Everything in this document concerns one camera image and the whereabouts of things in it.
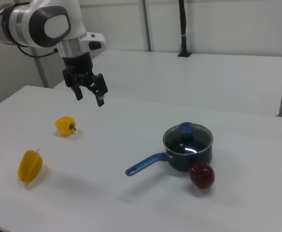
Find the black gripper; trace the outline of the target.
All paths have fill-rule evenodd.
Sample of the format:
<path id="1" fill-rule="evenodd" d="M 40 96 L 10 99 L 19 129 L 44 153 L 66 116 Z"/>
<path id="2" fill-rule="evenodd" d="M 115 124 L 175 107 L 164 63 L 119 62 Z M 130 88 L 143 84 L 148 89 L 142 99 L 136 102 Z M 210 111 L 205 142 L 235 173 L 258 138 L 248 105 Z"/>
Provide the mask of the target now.
<path id="1" fill-rule="evenodd" d="M 89 52 L 77 57 L 63 58 L 65 69 L 63 76 L 65 84 L 74 92 L 76 99 L 83 98 L 81 88 L 87 87 L 96 97 L 98 107 L 104 104 L 104 95 L 108 92 L 102 74 L 94 75 L 92 72 L 93 63 Z"/>

